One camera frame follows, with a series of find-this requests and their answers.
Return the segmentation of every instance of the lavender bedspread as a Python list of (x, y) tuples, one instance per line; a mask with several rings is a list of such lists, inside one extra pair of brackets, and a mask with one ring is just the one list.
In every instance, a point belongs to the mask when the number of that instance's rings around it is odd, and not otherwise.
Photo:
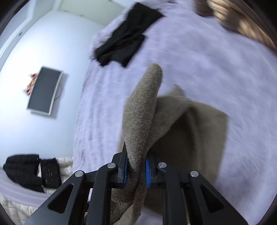
[[(229, 115), (224, 156), (215, 187), (257, 224), (277, 193), (277, 57), (264, 45), (224, 29), (215, 18), (193, 12), (192, 0), (145, 4), (165, 17), (147, 29), (127, 68), (101, 67), (93, 51), (124, 18), (123, 12), (92, 39), (89, 66), (74, 137), (73, 171), (90, 172), (118, 150), (123, 106), (151, 63), (163, 69), (159, 94), (178, 84), (186, 96)], [(138, 224), (162, 224), (146, 211)]]

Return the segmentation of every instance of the television screen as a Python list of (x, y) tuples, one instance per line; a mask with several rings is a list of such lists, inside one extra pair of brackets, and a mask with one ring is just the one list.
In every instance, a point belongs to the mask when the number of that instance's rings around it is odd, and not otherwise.
[(27, 109), (50, 115), (61, 75), (62, 71), (42, 67), (34, 84)]

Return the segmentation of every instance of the metal screw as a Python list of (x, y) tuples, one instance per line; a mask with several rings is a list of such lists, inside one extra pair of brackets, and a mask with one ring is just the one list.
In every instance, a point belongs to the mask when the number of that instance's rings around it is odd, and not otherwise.
[(83, 176), (83, 175), (84, 175), (83, 171), (77, 171), (77, 172), (75, 173), (75, 176), (76, 176), (76, 177), (81, 177), (81, 176)]
[(199, 173), (195, 170), (191, 171), (191, 176), (192, 177), (198, 177)]
[(112, 168), (115, 168), (116, 164), (111, 162), (108, 164), (108, 168), (112, 169)]
[(166, 168), (166, 163), (165, 163), (165, 162), (160, 162), (160, 163), (158, 164), (158, 166), (159, 166), (160, 168)]

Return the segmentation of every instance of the white quilted comforter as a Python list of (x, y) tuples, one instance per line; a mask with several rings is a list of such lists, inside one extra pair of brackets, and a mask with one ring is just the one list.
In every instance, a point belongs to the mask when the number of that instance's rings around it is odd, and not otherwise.
[[(60, 166), (61, 181), (64, 183), (72, 175), (72, 158), (57, 158)], [(46, 193), (54, 193), (56, 189), (46, 188)], [(8, 216), (16, 225), (23, 225), (25, 221), (34, 213), (37, 207), (25, 206), (15, 203), (0, 194), (0, 203)]]

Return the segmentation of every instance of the black garment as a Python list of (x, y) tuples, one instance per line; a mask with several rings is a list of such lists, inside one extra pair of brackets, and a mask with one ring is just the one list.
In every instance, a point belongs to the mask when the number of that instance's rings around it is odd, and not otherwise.
[(129, 11), (127, 19), (112, 33), (108, 41), (95, 50), (96, 59), (101, 66), (117, 61), (126, 67), (145, 38), (142, 33), (162, 16), (159, 11), (136, 3)]
[[(42, 177), (37, 176), (39, 164)], [(40, 160), (38, 155), (14, 155), (7, 158), (3, 170), (13, 182), (33, 191), (43, 192), (43, 186), (61, 185), (60, 167), (55, 158)]]
[(46, 188), (59, 188), (61, 186), (60, 167), (55, 158), (41, 160), (41, 177)]
[(43, 192), (42, 179), (37, 177), (40, 159), (38, 155), (14, 155), (3, 165), (7, 176), (22, 187)]

